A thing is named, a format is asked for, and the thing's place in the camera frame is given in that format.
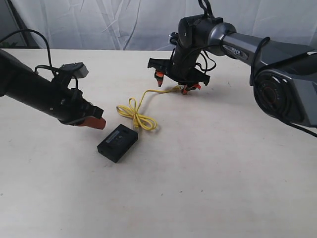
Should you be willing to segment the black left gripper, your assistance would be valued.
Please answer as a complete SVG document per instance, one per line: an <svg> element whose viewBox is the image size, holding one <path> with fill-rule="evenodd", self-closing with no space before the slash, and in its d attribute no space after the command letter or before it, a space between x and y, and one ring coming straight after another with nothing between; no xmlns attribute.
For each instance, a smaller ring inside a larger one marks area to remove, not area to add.
<svg viewBox="0 0 317 238"><path fill-rule="evenodd" d="M103 130L106 121L103 109L83 98L80 90L71 89L61 93L51 106L51 116L64 125L74 125Z"/></svg>

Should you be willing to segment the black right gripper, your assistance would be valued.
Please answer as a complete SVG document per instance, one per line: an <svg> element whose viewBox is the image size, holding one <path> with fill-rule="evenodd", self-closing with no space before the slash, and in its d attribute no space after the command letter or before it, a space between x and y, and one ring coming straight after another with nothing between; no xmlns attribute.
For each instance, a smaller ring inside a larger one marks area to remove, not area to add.
<svg viewBox="0 0 317 238"><path fill-rule="evenodd" d="M203 83L208 85L210 76L196 69L196 61L201 53L201 49L185 49L175 47L169 59L150 58L147 67L154 68L154 78L158 87L162 86L165 76L183 85L181 93L187 95L192 90L201 90Z"/></svg>

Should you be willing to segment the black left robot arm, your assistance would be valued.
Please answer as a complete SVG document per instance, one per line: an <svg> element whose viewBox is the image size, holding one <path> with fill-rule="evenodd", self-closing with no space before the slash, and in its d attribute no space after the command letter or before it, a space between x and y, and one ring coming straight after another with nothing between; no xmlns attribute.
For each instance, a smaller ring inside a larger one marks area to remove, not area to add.
<svg viewBox="0 0 317 238"><path fill-rule="evenodd" d="M56 73L48 81L13 55L0 52L0 95L8 96L59 120L64 125L104 129L103 109L83 98L78 87L69 88L71 79L88 74L82 62L64 64L60 68L46 66Z"/></svg>

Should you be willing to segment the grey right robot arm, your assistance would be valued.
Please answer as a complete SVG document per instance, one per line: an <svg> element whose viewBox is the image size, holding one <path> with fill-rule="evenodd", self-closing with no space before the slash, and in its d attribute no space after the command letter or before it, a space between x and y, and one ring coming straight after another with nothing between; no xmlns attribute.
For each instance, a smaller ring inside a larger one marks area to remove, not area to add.
<svg viewBox="0 0 317 238"><path fill-rule="evenodd" d="M170 41L175 48L169 59L148 62L158 84L167 76L186 94L210 82L199 55L228 56L250 66L249 84L264 113L308 134L316 128L317 52L312 47L240 34L206 14L182 18Z"/></svg>

